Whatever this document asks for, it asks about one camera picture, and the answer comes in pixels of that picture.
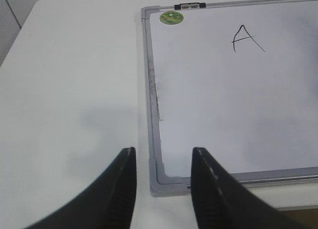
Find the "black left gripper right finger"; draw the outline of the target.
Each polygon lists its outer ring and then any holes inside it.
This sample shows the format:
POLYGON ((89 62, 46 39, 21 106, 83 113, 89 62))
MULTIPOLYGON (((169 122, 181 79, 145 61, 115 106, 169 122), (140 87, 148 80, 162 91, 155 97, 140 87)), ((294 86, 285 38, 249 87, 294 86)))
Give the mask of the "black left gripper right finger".
POLYGON ((205 148, 192 152, 191 197, 200 229, 298 229, 235 180, 205 148))

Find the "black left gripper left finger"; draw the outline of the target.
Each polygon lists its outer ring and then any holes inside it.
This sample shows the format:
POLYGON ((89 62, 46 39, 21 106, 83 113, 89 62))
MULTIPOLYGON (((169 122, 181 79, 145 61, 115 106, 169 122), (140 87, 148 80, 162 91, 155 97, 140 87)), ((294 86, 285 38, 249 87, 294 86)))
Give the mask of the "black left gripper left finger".
POLYGON ((122 149, 112 163, 67 204, 30 225, 31 229, 128 229, 137 193, 134 147, 122 149))

